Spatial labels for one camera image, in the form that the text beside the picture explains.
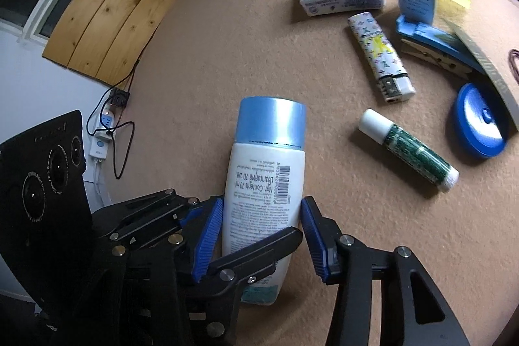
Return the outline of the round blue lid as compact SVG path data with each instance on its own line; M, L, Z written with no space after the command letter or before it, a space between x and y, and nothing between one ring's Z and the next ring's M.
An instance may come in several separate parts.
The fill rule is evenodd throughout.
M470 155L489 159L505 149L506 109L490 87L467 82L457 94L453 118L457 138Z

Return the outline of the wooden slat board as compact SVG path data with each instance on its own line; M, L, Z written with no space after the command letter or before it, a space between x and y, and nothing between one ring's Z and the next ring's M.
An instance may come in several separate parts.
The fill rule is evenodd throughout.
M43 57L115 84L135 65L177 0L71 0Z

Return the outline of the green white lip balm tube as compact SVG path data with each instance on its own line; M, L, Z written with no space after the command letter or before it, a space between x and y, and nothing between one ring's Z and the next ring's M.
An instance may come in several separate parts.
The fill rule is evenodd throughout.
M382 114L367 109L362 114L358 128L435 185L439 191L448 192L457 183L458 170L421 140Z

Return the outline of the patterned lighter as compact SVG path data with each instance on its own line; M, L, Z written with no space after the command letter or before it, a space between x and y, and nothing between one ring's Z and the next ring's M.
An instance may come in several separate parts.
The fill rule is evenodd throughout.
M350 17L348 24L368 60L383 100L398 103L412 98L416 90L377 20L369 12L362 12Z

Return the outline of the wooden clothespin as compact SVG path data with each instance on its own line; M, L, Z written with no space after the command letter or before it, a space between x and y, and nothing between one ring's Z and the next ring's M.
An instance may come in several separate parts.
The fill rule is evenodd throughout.
M407 39L402 39L401 42L402 52L405 54L409 54L423 61L427 61L466 80L474 76L475 70L472 67L462 63L461 61L455 59L452 56L449 56L446 53L434 50L429 46L423 46Z

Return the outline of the maroon rubber band loop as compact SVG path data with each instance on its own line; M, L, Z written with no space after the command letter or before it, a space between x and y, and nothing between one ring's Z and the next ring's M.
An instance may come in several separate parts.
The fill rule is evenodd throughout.
M514 79L519 82L519 51L517 49L511 49L508 53L508 66Z

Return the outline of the white bottle with blue cap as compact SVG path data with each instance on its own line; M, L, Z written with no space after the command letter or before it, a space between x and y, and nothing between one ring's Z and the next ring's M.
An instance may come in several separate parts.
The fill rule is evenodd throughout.
M305 130L302 103L271 97L241 101L223 201L225 256L298 226Z

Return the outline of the blue phone stand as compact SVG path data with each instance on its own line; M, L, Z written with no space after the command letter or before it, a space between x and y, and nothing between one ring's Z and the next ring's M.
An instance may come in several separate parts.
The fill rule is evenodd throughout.
M396 19L396 30L400 40L407 39L423 46L429 46L434 50L441 51L472 67L474 76L483 76L483 68L471 55L462 41L446 31L437 29L431 25L408 20L404 15Z

